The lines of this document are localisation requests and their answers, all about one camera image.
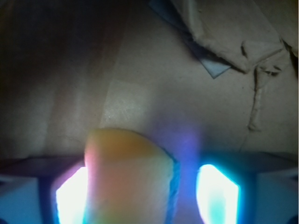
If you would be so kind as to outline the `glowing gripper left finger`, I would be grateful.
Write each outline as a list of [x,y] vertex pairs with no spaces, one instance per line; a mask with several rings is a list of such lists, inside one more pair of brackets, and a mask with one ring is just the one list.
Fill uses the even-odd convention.
[[87,168],[76,164],[64,171],[51,186],[54,224],[84,223]]

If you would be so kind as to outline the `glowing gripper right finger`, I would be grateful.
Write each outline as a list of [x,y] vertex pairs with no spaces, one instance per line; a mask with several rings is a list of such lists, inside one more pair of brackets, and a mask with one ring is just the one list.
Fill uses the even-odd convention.
[[196,181],[196,200],[205,224],[236,224],[240,185],[212,164],[202,165]]

